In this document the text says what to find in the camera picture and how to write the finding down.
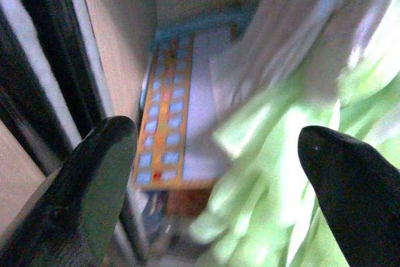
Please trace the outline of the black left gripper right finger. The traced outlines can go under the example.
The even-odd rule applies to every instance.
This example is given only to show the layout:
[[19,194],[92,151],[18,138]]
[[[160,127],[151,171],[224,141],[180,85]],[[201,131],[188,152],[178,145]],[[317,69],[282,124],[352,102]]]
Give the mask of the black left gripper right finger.
[[297,153],[350,266],[399,266],[399,170],[370,144],[323,126]]

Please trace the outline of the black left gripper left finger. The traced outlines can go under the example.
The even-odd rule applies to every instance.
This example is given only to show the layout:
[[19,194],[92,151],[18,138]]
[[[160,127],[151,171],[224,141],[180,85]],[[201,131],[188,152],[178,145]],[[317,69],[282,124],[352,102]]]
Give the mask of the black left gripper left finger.
[[102,120],[38,187],[1,236],[2,266],[100,266],[124,202],[137,127]]

